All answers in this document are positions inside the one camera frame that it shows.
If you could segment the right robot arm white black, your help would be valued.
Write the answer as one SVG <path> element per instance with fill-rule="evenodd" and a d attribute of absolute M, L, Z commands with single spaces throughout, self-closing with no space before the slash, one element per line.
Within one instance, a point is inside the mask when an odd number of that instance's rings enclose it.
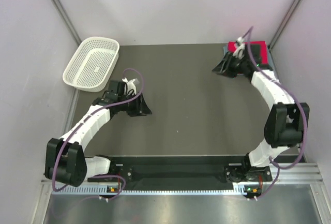
<path fill-rule="evenodd" d="M 228 78 L 245 76 L 270 110 L 264 126 L 264 139 L 243 160 L 241 173 L 249 181 L 260 175 L 260 168 L 269 166 L 281 153 L 303 142 L 304 126 L 310 112 L 306 103 L 297 105 L 280 87 L 267 57 L 261 55 L 261 48 L 261 43 L 254 43 L 251 46 L 253 57 L 250 57 L 245 43 L 231 41 L 223 59 L 212 70 Z"/>

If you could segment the red t shirt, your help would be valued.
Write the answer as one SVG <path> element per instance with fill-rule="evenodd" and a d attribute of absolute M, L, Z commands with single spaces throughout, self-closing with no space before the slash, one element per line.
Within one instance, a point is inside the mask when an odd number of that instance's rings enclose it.
<path fill-rule="evenodd" d="M 268 52 L 265 41 L 252 41 L 251 49 L 252 49 L 253 58 L 255 59 L 257 65 L 268 63 Z M 224 48 L 223 50 L 224 53 L 227 53 L 228 51 L 234 52 L 235 42 L 229 41 L 227 44 L 227 48 Z"/>

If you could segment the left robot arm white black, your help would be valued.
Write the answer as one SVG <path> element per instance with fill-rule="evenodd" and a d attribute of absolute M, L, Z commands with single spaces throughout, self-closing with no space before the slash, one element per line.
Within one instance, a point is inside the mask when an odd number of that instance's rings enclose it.
<path fill-rule="evenodd" d="M 125 112 L 130 117 L 151 115 L 143 94 L 137 90 L 138 79 L 112 80 L 101 97 L 96 98 L 87 113 L 60 138 L 47 143 L 44 175 L 53 182 L 74 187 L 84 180 L 101 176 L 111 181 L 117 168 L 106 156 L 86 157 L 84 151 L 97 132 L 116 114 Z"/>

